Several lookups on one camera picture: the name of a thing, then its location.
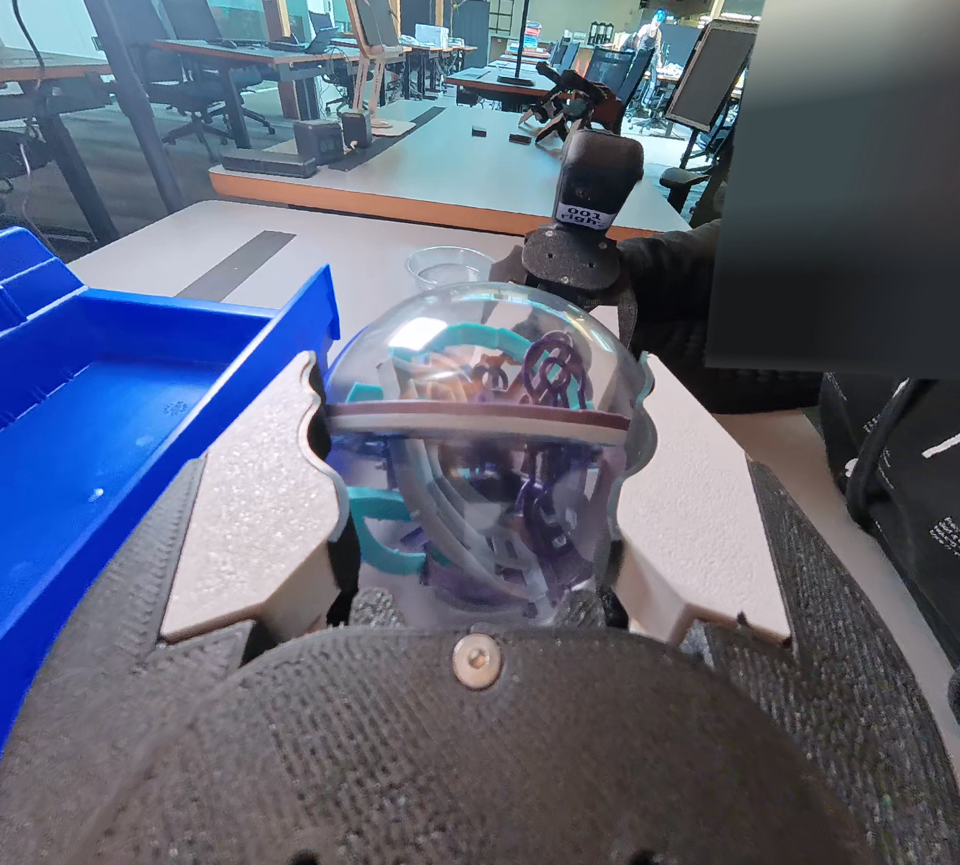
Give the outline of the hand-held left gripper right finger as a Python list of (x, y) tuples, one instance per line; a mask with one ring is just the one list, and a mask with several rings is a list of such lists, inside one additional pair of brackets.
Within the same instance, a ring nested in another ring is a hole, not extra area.
[(696, 621), (744, 621), (783, 645), (790, 624), (750, 460), (658, 357), (644, 363), (654, 448), (619, 494), (622, 557), (612, 585), (630, 628), (678, 645)]

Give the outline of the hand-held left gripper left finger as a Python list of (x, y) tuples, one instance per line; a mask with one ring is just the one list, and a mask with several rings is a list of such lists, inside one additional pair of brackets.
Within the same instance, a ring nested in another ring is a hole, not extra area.
[(324, 629), (353, 587), (344, 479), (313, 449), (319, 370), (302, 351), (206, 452), (160, 636), (180, 643), (241, 621), (278, 643)]

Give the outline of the clear maze ball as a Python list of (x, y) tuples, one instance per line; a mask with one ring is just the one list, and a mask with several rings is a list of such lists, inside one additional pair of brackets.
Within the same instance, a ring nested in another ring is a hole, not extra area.
[(654, 387), (592, 315), (510, 283), (448, 285), (368, 324), (323, 381), (358, 587), (402, 620), (554, 624), (593, 592)]

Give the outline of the person's right forearm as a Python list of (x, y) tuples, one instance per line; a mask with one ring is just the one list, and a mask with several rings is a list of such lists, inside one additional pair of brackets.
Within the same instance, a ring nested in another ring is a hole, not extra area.
[(656, 356), (712, 414), (802, 410), (818, 403), (820, 372), (708, 367), (707, 328), (721, 221), (619, 245), (637, 305), (634, 355)]

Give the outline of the wooden-edged desk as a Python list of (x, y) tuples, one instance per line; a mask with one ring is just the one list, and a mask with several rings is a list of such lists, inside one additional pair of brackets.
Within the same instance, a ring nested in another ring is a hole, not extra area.
[(307, 211), (523, 236), (546, 223), (554, 206), (561, 144), (511, 141), (511, 113), (457, 104), (400, 102), (390, 121), (414, 121), (383, 150), (355, 151), (347, 169), (331, 165), (292, 178), (209, 171), (219, 196)]

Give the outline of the clear plastic dish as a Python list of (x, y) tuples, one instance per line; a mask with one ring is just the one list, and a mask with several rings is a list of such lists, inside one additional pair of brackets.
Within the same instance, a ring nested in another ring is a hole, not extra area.
[(466, 247), (435, 246), (413, 251), (406, 270), (421, 292), (466, 283), (484, 283), (495, 262), (485, 253)]

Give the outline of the blue plastic bin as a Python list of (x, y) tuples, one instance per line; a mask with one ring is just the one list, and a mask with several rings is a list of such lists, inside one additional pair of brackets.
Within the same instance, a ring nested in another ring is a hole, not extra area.
[(280, 310), (92, 288), (1, 237), (1, 742), (91, 583), (184, 464), (340, 337), (329, 265)]

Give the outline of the black monitor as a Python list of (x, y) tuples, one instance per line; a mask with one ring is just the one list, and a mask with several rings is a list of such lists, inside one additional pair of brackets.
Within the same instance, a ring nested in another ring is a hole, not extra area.
[(748, 67), (758, 31), (755, 22), (708, 22), (666, 105), (665, 120), (710, 131)]

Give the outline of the black office chair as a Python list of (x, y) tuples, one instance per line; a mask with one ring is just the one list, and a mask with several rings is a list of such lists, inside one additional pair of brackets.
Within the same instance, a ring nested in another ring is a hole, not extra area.
[(172, 146), (193, 136), (211, 159), (208, 136), (219, 139), (223, 146), (236, 142), (219, 71), (225, 61), (159, 47), (158, 42), (166, 41), (169, 35), (153, 0), (106, 1), (150, 103), (189, 119), (163, 135), (162, 142)]

